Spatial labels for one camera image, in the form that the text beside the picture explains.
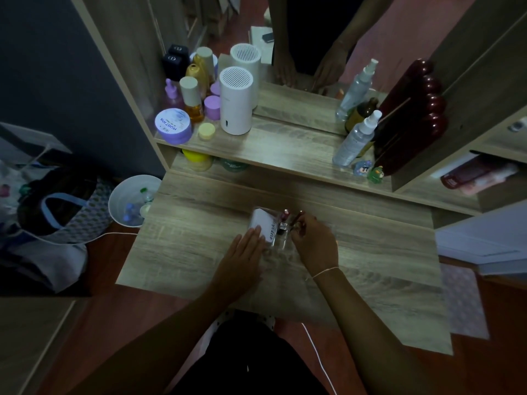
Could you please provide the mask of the person's left hand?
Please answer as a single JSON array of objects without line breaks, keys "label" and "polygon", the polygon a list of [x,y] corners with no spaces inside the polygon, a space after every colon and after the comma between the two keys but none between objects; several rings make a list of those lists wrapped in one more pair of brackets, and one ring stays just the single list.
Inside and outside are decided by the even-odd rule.
[{"label": "person's left hand", "polygon": [[222,303],[234,303],[257,283],[260,259],[229,259],[228,248],[211,281],[211,288]]}]

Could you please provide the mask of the clear acrylic organizer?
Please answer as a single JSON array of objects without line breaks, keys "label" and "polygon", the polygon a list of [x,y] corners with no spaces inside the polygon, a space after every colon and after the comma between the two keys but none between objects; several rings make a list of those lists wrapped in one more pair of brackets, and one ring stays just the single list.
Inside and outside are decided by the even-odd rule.
[{"label": "clear acrylic organizer", "polygon": [[[272,212],[277,217],[278,224],[279,224],[279,217],[280,217],[280,214],[281,214],[281,212],[283,210],[276,211],[276,210],[271,210],[271,209],[264,208],[264,207],[255,207],[255,208],[263,208],[263,209],[267,210],[268,212]],[[292,259],[293,256],[295,256],[296,250],[295,250],[295,247],[293,245],[293,242],[292,242],[291,236],[290,236],[292,220],[293,220],[293,215],[292,215],[292,213],[290,211],[290,217],[288,219],[288,228],[287,228],[286,233],[281,235],[281,236],[276,234],[276,237],[275,237],[275,239],[274,239],[272,244],[269,244],[269,243],[266,242],[266,252],[267,252],[268,255],[273,256],[273,257],[277,257],[277,258],[284,258],[284,259],[286,259],[286,258]]]}]

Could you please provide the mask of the person's left forearm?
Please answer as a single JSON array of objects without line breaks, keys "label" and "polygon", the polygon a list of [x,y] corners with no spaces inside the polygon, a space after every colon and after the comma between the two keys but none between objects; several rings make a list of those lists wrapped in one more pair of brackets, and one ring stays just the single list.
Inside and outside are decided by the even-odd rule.
[{"label": "person's left forearm", "polygon": [[68,395],[162,395],[209,326],[239,297],[211,285],[111,355]]}]

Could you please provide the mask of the white box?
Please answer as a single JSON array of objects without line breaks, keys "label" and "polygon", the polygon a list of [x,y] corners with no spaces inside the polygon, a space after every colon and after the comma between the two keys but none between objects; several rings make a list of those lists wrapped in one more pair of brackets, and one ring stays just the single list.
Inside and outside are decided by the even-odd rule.
[{"label": "white box", "polygon": [[255,229],[257,226],[260,226],[260,235],[265,237],[267,243],[272,244],[278,231],[277,217],[263,208],[255,208],[251,215],[249,228]]}]

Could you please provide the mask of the green jar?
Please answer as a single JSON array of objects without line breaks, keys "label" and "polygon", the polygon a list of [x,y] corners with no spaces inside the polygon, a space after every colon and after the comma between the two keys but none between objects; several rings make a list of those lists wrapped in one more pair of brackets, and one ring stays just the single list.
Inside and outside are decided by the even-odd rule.
[{"label": "green jar", "polygon": [[220,158],[219,163],[227,172],[231,173],[240,173],[249,168],[249,164],[231,159]]}]

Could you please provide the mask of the clear spray bottle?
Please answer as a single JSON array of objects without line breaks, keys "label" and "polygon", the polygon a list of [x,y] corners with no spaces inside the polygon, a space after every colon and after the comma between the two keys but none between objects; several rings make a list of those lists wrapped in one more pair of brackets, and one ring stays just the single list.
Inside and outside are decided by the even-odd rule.
[{"label": "clear spray bottle", "polygon": [[353,127],[333,156],[333,165],[346,167],[357,158],[360,151],[372,140],[382,114],[380,110],[374,110],[369,117]]}]

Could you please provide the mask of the dark amber bottle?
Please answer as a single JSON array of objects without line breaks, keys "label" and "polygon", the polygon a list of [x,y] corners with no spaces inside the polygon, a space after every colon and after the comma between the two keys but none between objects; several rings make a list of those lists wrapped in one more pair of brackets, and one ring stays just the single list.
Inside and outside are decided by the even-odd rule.
[{"label": "dark amber bottle", "polygon": [[371,116],[373,111],[377,109],[378,104],[379,99],[375,97],[358,104],[348,115],[345,123],[346,133],[349,135],[356,124],[363,122],[367,117]]}]

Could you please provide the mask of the purple round jar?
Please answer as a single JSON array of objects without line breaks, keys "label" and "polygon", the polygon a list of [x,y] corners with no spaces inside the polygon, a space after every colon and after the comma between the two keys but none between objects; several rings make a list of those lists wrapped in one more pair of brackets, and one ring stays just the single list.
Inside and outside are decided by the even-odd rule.
[{"label": "purple round jar", "polygon": [[193,129],[189,115],[179,108],[168,108],[155,117],[155,128],[167,143],[180,145],[192,138]]}]

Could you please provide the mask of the white cylindrical humidifier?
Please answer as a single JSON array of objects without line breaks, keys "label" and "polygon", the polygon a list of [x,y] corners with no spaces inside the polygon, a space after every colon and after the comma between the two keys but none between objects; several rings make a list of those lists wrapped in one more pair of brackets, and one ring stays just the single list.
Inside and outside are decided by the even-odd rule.
[{"label": "white cylindrical humidifier", "polygon": [[228,134],[239,136],[249,132],[253,116],[253,76],[238,66],[225,68],[220,81],[220,125]]}]

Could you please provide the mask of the amber bottle with white cap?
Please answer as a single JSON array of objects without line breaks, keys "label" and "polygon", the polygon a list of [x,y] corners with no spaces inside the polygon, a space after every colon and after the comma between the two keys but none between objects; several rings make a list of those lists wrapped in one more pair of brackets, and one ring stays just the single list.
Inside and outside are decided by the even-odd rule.
[{"label": "amber bottle with white cap", "polygon": [[180,90],[184,102],[184,110],[193,124],[204,120],[204,112],[201,100],[199,82],[196,78],[185,76],[181,78]]}]

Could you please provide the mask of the dark red bubble hairbrush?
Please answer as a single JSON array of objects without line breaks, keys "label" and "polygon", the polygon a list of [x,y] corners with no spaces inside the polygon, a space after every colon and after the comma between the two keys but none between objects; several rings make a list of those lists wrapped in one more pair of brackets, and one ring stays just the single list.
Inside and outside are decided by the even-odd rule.
[{"label": "dark red bubble hairbrush", "polygon": [[380,105],[383,118],[373,138],[374,166],[385,177],[401,169],[446,130],[446,100],[434,64],[416,59]]}]

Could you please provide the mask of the purple dropper bottle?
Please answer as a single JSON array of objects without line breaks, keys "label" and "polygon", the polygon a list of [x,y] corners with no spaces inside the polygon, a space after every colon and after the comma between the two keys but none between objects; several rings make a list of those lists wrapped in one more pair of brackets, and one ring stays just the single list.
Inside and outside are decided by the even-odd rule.
[{"label": "purple dropper bottle", "polygon": [[184,101],[179,91],[179,88],[169,78],[166,78],[165,82],[166,84],[164,86],[164,91],[166,97],[164,99],[163,108],[177,108],[184,110]]}]

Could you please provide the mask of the golden yellow bottle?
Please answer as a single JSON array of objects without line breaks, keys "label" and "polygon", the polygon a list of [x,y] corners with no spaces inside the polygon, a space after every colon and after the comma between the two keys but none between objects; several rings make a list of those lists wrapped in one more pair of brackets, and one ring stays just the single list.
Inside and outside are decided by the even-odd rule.
[{"label": "golden yellow bottle", "polygon": [[187,67],[186,77],[193,77],[197,80],[200,97],[204,100],[208,96],[210,90],[209,75],[206,69],[199,64],[191,63]]}]

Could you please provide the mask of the pink tube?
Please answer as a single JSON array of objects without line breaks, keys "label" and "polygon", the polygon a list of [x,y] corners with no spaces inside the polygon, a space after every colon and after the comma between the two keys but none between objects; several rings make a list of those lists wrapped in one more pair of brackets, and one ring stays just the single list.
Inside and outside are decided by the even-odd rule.
[{"label": "pink tube", "polygon": [[519,170],[517,163],[508,159],[480,154],[441,176],[440,181],[449,190],[471,196],[504,183]]}]

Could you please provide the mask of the mirror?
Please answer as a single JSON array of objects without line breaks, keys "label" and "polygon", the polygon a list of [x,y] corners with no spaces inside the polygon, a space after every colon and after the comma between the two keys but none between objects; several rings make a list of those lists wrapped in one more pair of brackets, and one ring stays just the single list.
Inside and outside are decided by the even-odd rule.
[{"label": "mirror", "polygon": [[[339,79],[337,88],[345,90],[354,76],[371,59],[379,65],[373,88],[389,92],[415,59],[429,58],[475,0],[394,0],[385,14],[359,40]],[[267,0],[241,0],[240,13],[234,13],[223,34],[208,34],[205,45],[214,54],[229,53],[231,46],[249,42],[252,26],[264,26]]]}]

